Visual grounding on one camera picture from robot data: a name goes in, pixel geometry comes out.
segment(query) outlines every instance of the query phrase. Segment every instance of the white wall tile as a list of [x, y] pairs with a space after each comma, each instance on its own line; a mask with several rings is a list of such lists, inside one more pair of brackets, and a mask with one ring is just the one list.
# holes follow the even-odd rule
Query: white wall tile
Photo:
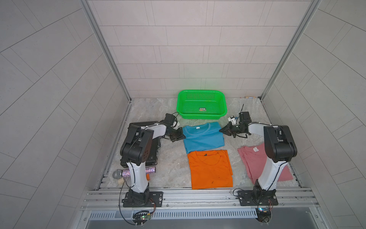
[[67, 225], [74, 213], [75, 208], [57, 205], [47, 228], [67, 228]]
[[152, 90], [152, 91], [138, 91], [140, 98], [174, 98], [174, 91], [167, 90], [167, 91], [159, 91], [159, 90]]
[[289, 56], [285, 66], [282, 69], [297, 87], [305, 78], [309, 69], [293, 53]]
[[15, 44], [12, 49], [43, 76], [76, 45], [65, 23], [60, 20]]
[[118, 41], [118, 37], [116, 31], [114, 30], [114, 26], [99, 26], [99, 28], [108, 46], [121, 45]]
[[236, 89], [239, 79], [206, 79], [205, 89], [206, 90], [220, 90], [220, 89]]
[[318, 154], [313, 154], [303, 161], [330, 214], [332, 216], [353, 214]]
[[207, 1], [152, 1], [155, 25], [205, 26]]
[[364, 192], [364, 190], [366, 189], [366, 179], [359, 178], [353, 181], [339, 184], [338, 187], [349, 205], [351, 206], [361, 225], [363, 227], [366, 227], [366, 209], [363, 205], [363, 203], [366, 203], [366, 194]]
[[212, 26], [214, 1], [207, 1], [206, 26]]
[[264, 8], [263, 1], [216, 1], [213, 26], [257, 26]]
[[76, 207], [78, 205], [79, 199], [62, 195], [59, 205], [66, 207]]
[[202, 63], [203, 46], [160, 46], [160, 54], [162, 63]]
[[56, 158], [14, 228], [46, 228], [75, 167]]
[[113, 46], [113, 50], [119, 64], [156, 63], [153, 46]]
[[0, 114], [13, 104], [32, 85], [25, 75], [0, 55]]
[[3, 195], [31, 199], [36, 190], [36, 187], [0, 179], [0, 194]]
[[78, 158], [77, 156], [75, 156], [74, 154], [68, 152], [65, 149], [61, 149], [61, 151], [59, 152], [58, 156], [68, 162], [70, 162], [73, 165], [78, 165], [80, 158]]
[[2, 177], [6, 170], [11, 166], [15, 158], [0, 153], [0, 176]]
[[271, 99], [269, 96], [266, 96], [263, 100], [263, 105], [267, 111], [267, 114], [269, 116], [269, 119], [271, 120], [271, 123], [276, 123], [276, 125], [282, 125], [282, 121], [280, 119], [280, 116], [278, 115], [275, 107], [272, 104]]
[[11, 48], [1, 52], [1, 54], [23, 73], [33, 83], [40, 79], [40, 76], [33, 71]]
[[309, 1], [274, 1], [265, 26], [298, 26]]
[[324, 84], [360, 119], [366, 123], [364, 100], [366, 80], [339, 61], [323, 79]]
[[37, 18], [34, 16], [32, 11], [23, 0], [13, 0], [13, 2], [36, 31], [43, 29], [43, 26], [40, 24], [40, 22], [37, 20]]
[[81, 197], [101, 147], [102, 145], [95, 138], [91, 137], [85, 149], [87, 154], [83, 154], [81, 157], [80, 162], [67, 185], [64, 195], [74, 198]]
[[357, 178], [361, 178], [363, 177], [363, 175], [360, 173], [358, 168], [353, 168], [342, 173], [338, 173], [332, 177], [336, 184], [340, 184], [347, 181], [355, 180]]
[[299, 58], [319, 79], [332, 69], [338, 59], [330, 52], [311, 40], [308, 36], [302, 35], [293, 53]]
[[70, 14], [68, 18], [70, 19], [72, 25], [74, 26], [82, 41], [84, 41], [93, 34], [93, 30], [90, 27], [89, 22], [86, 19], [86, 16], [82, 9]]
[[72, 0], [31, 0], [27, 1], [27, 6], [43, 27], [81, 8], [78, 2]]
[[169, 45], [219, 45], [220, 26], [167, 26]]
[[316, 76], [307, 82], [301, 94], [330, 132], [355, 118], [354, 114]]
[[276, 87], [271, 87], [267, 95], [271, 99], [271, 103], [273, 104], [273, 107], [276, 109], [276, 112], [278, 112], [283, 106], [283, 104], [285, 104], [285, 100], [282, 98], [280, 92], [277, 90]]
[[305, 159], [311, 155], [313, 155], [314, 153], [316, 153], [315, 149], [313, 146], [311, 146], [310, 148], [307, 148], [306, 150], [304, 150], [301, 154], [300, 157], [301, 159]]
[[362, 122], [358, 118], [354, 118], [351, 121], [344, 124], [343, 126], [341, 126], [336, 131], [334, 131], [332, 134], [338, 140], [344, 135], [354, 131], [355, 129], [359, 128], [362, 125], [363, 125]]
[[159, 79], [125, 79], [130, 90], [161, 90]]
[[75, 124], [75, 120], [57, 107], [3, 178], [38, 187]]
[[98, 55], [88, 39], [67, 54], [52, 70], [71, 89], [97, 58]]
[[61, 101], [59, 107], [63, 109], [68, 115], [70, 115], [75, 121], [78, 121], [80, 119], [80, 115], [64, 100]]
[[226, 78], [260, 78], [265, 64], [230, 64]]
[[79, 115], [82, 115], [100, 85], [101, 82], [94, 70], [89, 68], [65, 96], [64, 100]]
[[169, 90], [201, 89], [201, 79], [165, 79]]
[[285, 49], [285, 46], [257, 46], [251, 63], [277, 64]]
[[110, 72], [94, 95], [104, 109], [106, 108], [109, 100], [118, 86], [119, 84], [115, 75], [113, 72]]
[[363, 163], [366, 159], [365, 156], [365, 136], [366, 127], [361, 126], [349, 134], [338, 139], [343, 149], [347, 152], [352, 161], [356, 164], [360, 172], [366, 176], [366, 166]]
[[247, 90], [264, 90], [267, 86], [268, 79], [251, 79], [245, 78], [241, 89]]
[[245, 63], [249, 46], [210, 46], [209, 63]]
[[112, 99], [109, 101], [107, 107], [104, 110], [104, 113], [102, 114], [102, 117], [99, 120], [99, 123], [97, 127], [95, 128], [95, 131], [103, 138], [105, 139], [109, 130], [109, 127], [112, 124], [113, 118], [117, 112], [117, 106], [114, 104]]
[[0, 195], [1, 226], [13, 228], [29, 200]]
[[145, 78], [179, 78], [178, 64], [143, 64]]
[[140, 78], [136, 64], [117, 64], [117, 68], [123, 79]]
[[354, 26], [366, 30], [366, 15], [364, 9], [366, 2], [363, 0], [339, 0], [336, 1], [330, 14], [340, 18]]
[[316, 113], [310, 115], [310, 117], [301, 124], [301, 127], [331, 175], [355, 167], [349, 156], [345, 153]]
[[290, 43], [296, 28], [296, 26], [274, 26], [266, 45], [287, 46]]
[[279, 92], [296, 119], [299, 118], [310, 107], [309, 103], [289, 78], [285, 80], [282, 87], [279, 89]]
[[317, 10], [304, 33], [323, 48], [327, 48], [344, 24], [344, 21]]
[[0, 51], [36, 31], [11, 0], [0, 3], [0, 30]]
[[366, 77], [366, 66], [364, 62], [366, 53], [365, 48], [363, 47], [363, 41], [365, 39], [365, 31], [352, 27], [332, 52], [336, 57], [364, 78]]
[[224, 64], [184, 64], [185, 78], [221, 78]]
[[165, 26], [114, 26], [121, 45], [168, 45]]
[[68, 93], [49, 71], [0, 116], [0, 152], [17, 157]]
[[301, 128], [300, 124], [297, 122], [289, 107], [287, 107], [282, 112], [282, 114], [280, 114], [280, 118], [283, 124], [287, 125], [290, 128], [299, 154], [311, 146], [308, 137]]
[[94, 103], [89, 103], [63, 148], [81, 158], [101, 116]]
[[223, 26], [220, 45], [266, 45], [271, 26]]
[[301, 124], [303, 123], [303, 121], [305, 121], [308, 117], [310, 117], [310, 115], [312, 115], [314, 113], [314, 110], [312, 107], [309, 107], [309, 109], [307, 109], [305, 111], [304, 114], [302, 114], [299, 118], [298, 118], [298, 122]]
[[220, 90], [222, 93], [224, 93], [225, 98], [242, 98], [245, 96], [245, 93], [247, 90]]
[[149, 25], [143, 1], [92, 1], [102, 25]]

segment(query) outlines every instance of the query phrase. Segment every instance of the ventilation grille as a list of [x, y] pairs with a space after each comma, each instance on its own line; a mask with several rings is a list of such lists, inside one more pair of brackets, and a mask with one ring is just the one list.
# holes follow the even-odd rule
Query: ventilation grille
[[[131, 219], [131, 212], [123, 212], [125, 219]], [[255, 208], [241, 209], [161, 209], [156, 210], [151, 219], [218, 219], [218, 218], [257, 218]], [[117, 211], [92, 211], [89, 220], [120, 220]]]

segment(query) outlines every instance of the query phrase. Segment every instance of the marble floor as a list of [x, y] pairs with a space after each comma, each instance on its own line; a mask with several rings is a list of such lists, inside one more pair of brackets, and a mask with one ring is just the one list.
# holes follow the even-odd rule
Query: marble floor
[[[240, 99], [227, 98], [228, 112], [219, 120], [203, 120], [203, 119], [183, 119], [180, 115], [178, 121], [181, 127], [196, 126], [205, 124], [207, 122], [220, 123], [224, 127], [230, 116], [238, 116], [242, 105], [243, 111], [248, 111], [253, 122], [269, 123], [269, 118], [263, 108], [260, 99]], [[127, 134], [128, 124], [131, 122], [143, 121], [160, 121], [165, 118], [166, 113], [176, 112], [177, 99], [135, 99], [132, 101], [130, 114], [128, 115], [125, 128], [122, 132], [121, 139], [118, 143], [117, 151], [115, 152], [112, 164], [109, 169], [108, 178], [104, 186], [118, 187], [117, 180], [112, 178], [112, 173], [116, 169], [124, 169], [120, 165], [121, 156], [119, 154], [120, 148]], [[217, 149], [225, 149], [228, 151], [231, 167], [233, 171], [234, 187], [252, 187], [253, 184], [247, 176], [246, 168], [238, 154], [238, 148], [242, 146], [254, 146], [263, 143], [263, 137], [252, 134], [248, 138], [233, 138], [232, 136], [224, 135], [225, 146]], [[184, 142], [171, 142], [167, 139], [161, 140], [161, 148], [158, 152], [158, 164], [156, 165], [156, 173], [150, 174], [150, 187], [191, 187], [191, 172], [189, 168], [187, 154], [184, 148]], [[278, 182], [280, 186], [299, 186], [295, 177], [291, 181]]]

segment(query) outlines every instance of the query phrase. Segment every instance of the orange t-shirt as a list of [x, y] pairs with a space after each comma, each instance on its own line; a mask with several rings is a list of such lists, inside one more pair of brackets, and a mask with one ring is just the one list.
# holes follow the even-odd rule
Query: orange t-shirt
[[192, 189], [232, 187], [227, 150], [193, 151], [188, 154]]

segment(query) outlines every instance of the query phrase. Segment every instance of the cable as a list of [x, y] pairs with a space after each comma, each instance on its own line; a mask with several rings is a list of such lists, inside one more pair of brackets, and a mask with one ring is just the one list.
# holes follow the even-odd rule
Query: cable
[[121, 213], [121, 216], [122, 218], [126, 221], [126, 223], [128, 224], [131, 224], [131, 225], [135, 225], [135, 224], [132, 224], [130, 222], [128, 222], [122, 215], [122, 212], [121, 212], [121, 193], [122, 193], [122, 188], [121, 188], [121, 191], [119, 192], [119, 199], [118, 199], [118, 208], [119, 208], [119, 213]]

